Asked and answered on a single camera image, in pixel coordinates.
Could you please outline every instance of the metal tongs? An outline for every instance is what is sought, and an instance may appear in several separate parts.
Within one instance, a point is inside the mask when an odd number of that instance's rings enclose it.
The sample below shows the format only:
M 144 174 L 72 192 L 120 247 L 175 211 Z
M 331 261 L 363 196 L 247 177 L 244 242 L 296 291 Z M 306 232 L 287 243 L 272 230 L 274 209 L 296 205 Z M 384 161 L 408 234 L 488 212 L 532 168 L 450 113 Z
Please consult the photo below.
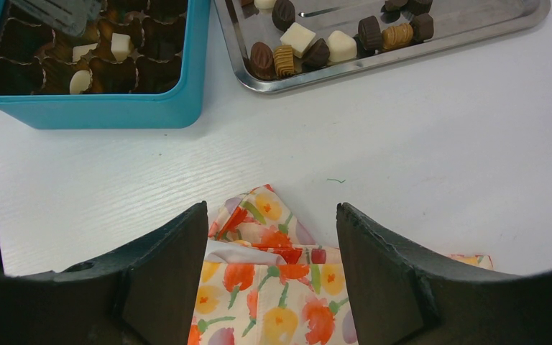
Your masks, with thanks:
M 81 36 L 86 23 L 98 17 L 99 0 L 11 0 L 38 20 L 68 35 Z

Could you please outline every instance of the yellow flower print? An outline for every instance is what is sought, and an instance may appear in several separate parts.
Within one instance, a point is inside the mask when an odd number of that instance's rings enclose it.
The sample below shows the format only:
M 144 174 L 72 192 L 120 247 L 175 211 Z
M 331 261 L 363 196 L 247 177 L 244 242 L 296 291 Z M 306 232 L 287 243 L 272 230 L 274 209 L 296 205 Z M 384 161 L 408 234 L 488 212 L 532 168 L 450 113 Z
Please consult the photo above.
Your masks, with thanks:
M 339 295 L 344 289 L 344 266 L 342 264 L 324 264 L 321 272 L 321 285 L 332 296 Z
M 217 309 L 219 297 L 223 290 L 212 285 L 202 285 L 198 288 L 198 296 L 195 298 L 195 311 L 200 314 L 209 314 Z
M 217 272 L 217 270 L 219 269 L 219 265 L 220 264 L 217 262 L 205 261 L 202 265 L 202 282 L 208 282 L 215 275 L 215 272 Z
M 282 208 L 278 201 L 274 200 L 273 196 L 269 193 L 259 193 L 255 197 L 255 203 L 257 209 L 266 218 L 277 221 L 282 215 Z
M 285 303 L 289 283 L 282 291 L 278 307 L 270 309 L 263 315 L 261 345 L 289 345 L 298 325 L 297 315 L 287 308 Z

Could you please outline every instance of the dark chocolate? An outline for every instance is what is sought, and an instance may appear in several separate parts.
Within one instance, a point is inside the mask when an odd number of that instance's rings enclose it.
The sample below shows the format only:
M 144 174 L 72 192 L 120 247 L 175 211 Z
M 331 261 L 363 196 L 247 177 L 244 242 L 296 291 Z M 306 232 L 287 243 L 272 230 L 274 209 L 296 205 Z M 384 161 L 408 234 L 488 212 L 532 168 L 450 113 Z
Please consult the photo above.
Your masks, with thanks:
M 384 24 L 394 23 L 401 17 L 401 11 L 386 11 L 386 6 L 382 6 L 380 12 L 382 14 L 379 16 L 379 19 L 382 20 Z
M 356 34 L 354 35 L 354 41 L 356 43 L 356 57 L 359 58 L 359 59 L 364 59 L 364 58 L 368 58 L 370 56 L 373 56 L 375 55 L 375 50 L 365 50 L 365 48 L 363 48 L 363 44 L 361 43 L 361 39 L 359 38 L 359 35 Z
M 415 16 L 411 21 L 411 27 L 413 28 L 413 40 L 418 43 L 433 38 L 435 34 L 433 17 L 428 13 Z
M 411 14 L 419 16 L 422 13 L 428 13 L 433 6 L 433 0 L 409 0 L 405 9 Z
M 303 64 L 314 68 L 321 68 L 327 65 L 330 54 L 327 42 L 321 38 L 303 56 Z
M 407 4 L 408 0 L 386 0 L 384 8 L 386 11 L 398 11 Z
M 359 39 L 365 50 L 376 50 L 382 46 L 382 31 L 375 16 L 361 19 L 359 22 Z
M 263 42 L 257 42 L 251 48 L 251 70 L 258 78 L 274 78 L 274 56 L 272 50 Z
M 272 10 L 272 21 L 280 31 L 287 31 L 295 22 L 295 5 L 289 0 L 276 0 Z

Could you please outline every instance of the green mark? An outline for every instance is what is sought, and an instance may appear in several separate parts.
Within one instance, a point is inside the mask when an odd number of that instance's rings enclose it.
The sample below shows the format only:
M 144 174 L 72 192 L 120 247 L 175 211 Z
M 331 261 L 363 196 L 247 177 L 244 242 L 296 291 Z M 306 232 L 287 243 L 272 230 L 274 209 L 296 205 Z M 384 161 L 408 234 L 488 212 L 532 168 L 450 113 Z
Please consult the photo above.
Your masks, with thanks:
M 244 207 L 248 212 L 250 212 L 253 217 L 256 218 L 261 224 L 265 225 L 265 218 L 263 218 L 263 215 L 257 210 L 257 208 L 250 202 L 245 201 L 242 203 L 242 207 Z
M 286 308 L 287 303 L 285 301 L 287 300 L 287 291 L 289 290 L 289 283 L 285 285 L 285 289 L 282 291 L 282 295 L 280 296 L 280 300 L 278 301 L 278 307 L 280 308 Z
M 234 289 L 231 291 L 231 297 L 229 298 L 229 306 L 227 307 L 228 309 L 231 309 L 231 307 L 234 305 L 234 302 L 236 301 L 236 296 L 239 292 L 240 287 L 238 285 L 234 286 Z
M 208 329 L 208 327 L 210 325 L 212 325 L 213 323 L 217 323 L 217 322 L 220 322 L 220 321 L 233 321 L 235 319 L 236 318 L 233 317 L 233 316 L 224 316 L 222 318 L 215 318 L 215 319 L 210 320 L 208 322 L 206 322 L 204 320 L 200 320 L 198 322 L 198 330 L 200 331 L 201 334 L 204 334 L 206 332 L 206 330 Z
M 344 304 L 348 303 L 348 298 L 344 298 L 341 300 L 340 303 L 337 303 L 336 301 L 332 300 L 331 303 L 329 303 L 329 310 L 332 314 L 336 315 L 339 311 L 339 308 L 341 308 Z
M 278 225 L 278 231 L 282 232 L 285 235 L 288 235 L 289 223 L 291 222 L 291 218 L 293 218 L 293 212 L 289 213 L 289 218 L 287 218 L 287 221 L 284 224 Z
M 321 293 L 321 270 L 318 268 L 318 265 L 311 265 L 310 272 L 312 277 L 312 287 L 314 292 Z
M 267 275 L 265 276 L 265 278 L 263 278 L 263 280 L 259 284 L 259 287 L 257 288 L 257 291 L 261 290 L 261 287 L 265 284 L 265 282 L 267 282 L 267 280 L 270 277 L 280 277 L 280 270 L 278 269 L 278 267 L 270 266 L 270 267 L 267 268 Z
M 249 331 L 251 329 L 253 329 L 253 327 L 257 324 L 257 320 L 254 319 L 254 318 L 251 318 L 251 323 L 249 323 L 249 325 L 247 326 L 246 329 L 244 329 L 244 332 L 242 332 L 242 338 L 244 338 L 244 336 L 246 336 L 247 333 L 249 333 Z

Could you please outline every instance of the blue tin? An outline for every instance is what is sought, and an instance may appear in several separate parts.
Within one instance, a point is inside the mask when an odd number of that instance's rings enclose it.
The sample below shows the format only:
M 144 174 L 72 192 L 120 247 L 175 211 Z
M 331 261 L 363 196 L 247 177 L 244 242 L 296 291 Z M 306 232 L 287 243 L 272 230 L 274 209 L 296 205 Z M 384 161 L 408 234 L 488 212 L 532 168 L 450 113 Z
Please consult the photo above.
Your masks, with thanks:
M 0 18 L 6 0 L 0 0 Z M 37 129 L 182 128 L 202 112 L 209 0 L 189 0 L 181 77 L 160 94 L 0 96 L 0 109 Z

